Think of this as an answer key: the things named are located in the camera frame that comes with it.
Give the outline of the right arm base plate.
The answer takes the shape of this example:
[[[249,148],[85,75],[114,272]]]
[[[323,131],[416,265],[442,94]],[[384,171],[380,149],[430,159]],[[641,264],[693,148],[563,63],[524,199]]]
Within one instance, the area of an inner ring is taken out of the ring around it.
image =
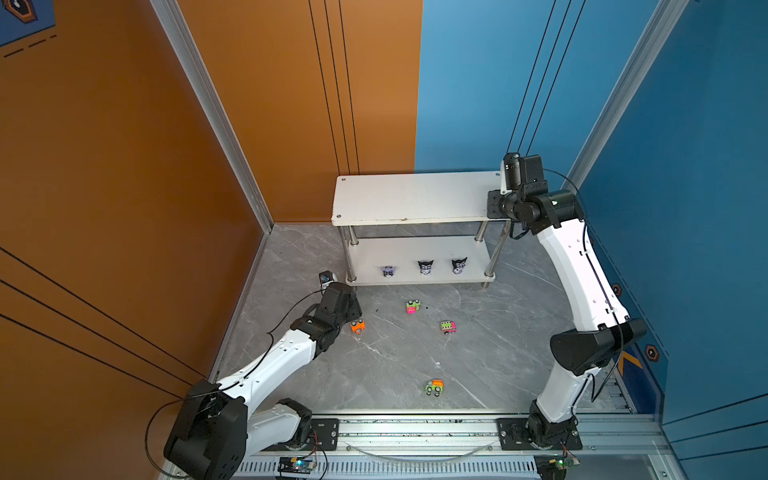
[[[496,426],[504,451],[583,449],[576,417],[560,423],[551,423],[539,416],[499,418]]]

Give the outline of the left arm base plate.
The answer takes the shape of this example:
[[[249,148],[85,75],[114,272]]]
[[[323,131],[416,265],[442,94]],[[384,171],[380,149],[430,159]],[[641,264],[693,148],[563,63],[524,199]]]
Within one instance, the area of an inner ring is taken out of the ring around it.
[[[340,430],[340,420],[338,418],[319,418],[312,419],[305,438],[291,440],[288,443],[280,444],[284,450],[310,451],[319,447],[325,451],[335,451],[338,446]]]

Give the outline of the green orange toy truck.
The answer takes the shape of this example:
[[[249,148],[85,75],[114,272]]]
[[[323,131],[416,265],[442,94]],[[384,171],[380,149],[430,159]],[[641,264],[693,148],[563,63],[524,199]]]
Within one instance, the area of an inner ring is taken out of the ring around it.
[[[435,398],[441,396],[444,393],[445,385],[440,379],[432,379],[425,385],[425,394],[427,396],[434,396]]]

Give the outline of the black purple Kuromi figure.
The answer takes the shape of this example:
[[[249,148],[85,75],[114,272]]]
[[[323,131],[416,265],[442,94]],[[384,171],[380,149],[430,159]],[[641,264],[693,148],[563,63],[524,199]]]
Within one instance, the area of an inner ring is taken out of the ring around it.
[[[468,258],[455,258],[451,260],[452,272],[454,275],[461,275],[467,265]]]

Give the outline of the purple black figure toy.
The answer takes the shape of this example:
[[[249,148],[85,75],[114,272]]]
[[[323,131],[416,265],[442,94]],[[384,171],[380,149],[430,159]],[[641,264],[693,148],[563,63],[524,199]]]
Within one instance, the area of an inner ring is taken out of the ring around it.
[[[419,273],[422,276],[430,276],[432,274],[434,264],[433,260],[419,260],[417,264],[419,267]]]

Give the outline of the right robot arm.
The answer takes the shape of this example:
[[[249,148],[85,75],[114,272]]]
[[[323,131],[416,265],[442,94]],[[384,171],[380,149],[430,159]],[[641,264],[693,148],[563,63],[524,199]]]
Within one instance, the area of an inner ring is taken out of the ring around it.
[[[544,390],[532,402],[522,439],[539,449],[565,446],[577,432],[575,408],[602,392],[598,376],[647,332],[610,287],[588,237],[577,193],[550,190],[540,156],[508,153],[501,186],[487,198],[491,219],[519,224],[549,255],[572,311],[571,329],[550,339],[555,359]]]

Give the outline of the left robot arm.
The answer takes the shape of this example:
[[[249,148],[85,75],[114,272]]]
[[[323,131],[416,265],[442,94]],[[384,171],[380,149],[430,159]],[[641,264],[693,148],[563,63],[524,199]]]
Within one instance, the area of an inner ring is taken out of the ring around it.
[[[249,455],[275,445],[300,449],[310,442],[311,410],[282,399],[260,408],[293,373],[326,352],[343,327],[362,317],[353,287],[329,283],[319,302],[296,319],[280,339],[235,373],[201,380],[179,400],[163,448],[179,479],[230,479]]]

